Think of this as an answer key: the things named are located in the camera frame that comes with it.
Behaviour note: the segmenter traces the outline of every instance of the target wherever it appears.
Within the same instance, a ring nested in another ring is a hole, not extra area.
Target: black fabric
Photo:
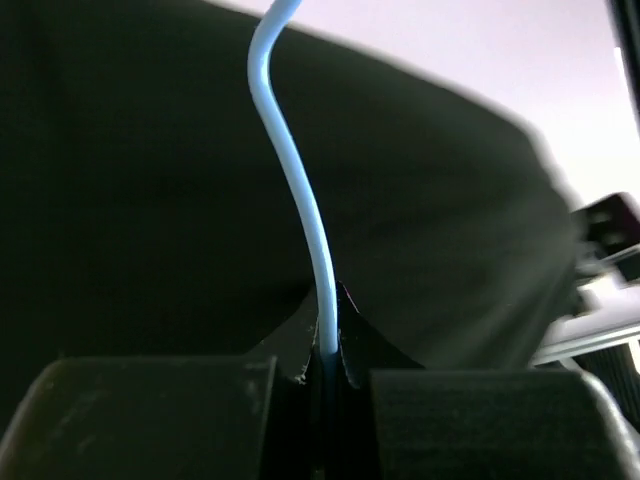
[[[377,478],[637,478],[614,413],[575,373],[388,370],[370,390]]]
[[[256,20],[0,5],[0,428],[58,356],[242,352],[292,315],[313,279],[248,92]],[[273,84],[362,316],[430,368],[525,366],[569,308],[577,237],[528,135],[303,33]]]

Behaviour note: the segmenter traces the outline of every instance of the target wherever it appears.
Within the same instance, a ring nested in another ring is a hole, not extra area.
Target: white ceiling
[[[263,13],[271,0],[218,3]],[[528,119],[576,204],[613,191],[640,199],[640,142],[605,0],[303,0],[295,22]]]

